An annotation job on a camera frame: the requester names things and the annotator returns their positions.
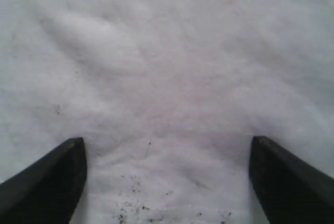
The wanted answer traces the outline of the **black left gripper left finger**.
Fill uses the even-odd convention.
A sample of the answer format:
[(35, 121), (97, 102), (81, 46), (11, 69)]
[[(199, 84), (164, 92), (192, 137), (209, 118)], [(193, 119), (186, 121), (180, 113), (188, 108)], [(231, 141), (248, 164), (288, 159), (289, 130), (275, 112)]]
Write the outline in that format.
[(70, 138), (1, 183), (1, 223), (70, 223), (86, 180), (84, 139)]

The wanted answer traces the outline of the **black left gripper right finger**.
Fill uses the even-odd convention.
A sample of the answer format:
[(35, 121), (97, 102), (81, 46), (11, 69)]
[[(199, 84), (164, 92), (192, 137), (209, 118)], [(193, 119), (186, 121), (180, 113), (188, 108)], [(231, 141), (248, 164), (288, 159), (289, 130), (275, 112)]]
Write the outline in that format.
[(249, 179), (269, 223), (333, 223), (333, 178), (266, 136), (252, 139)]

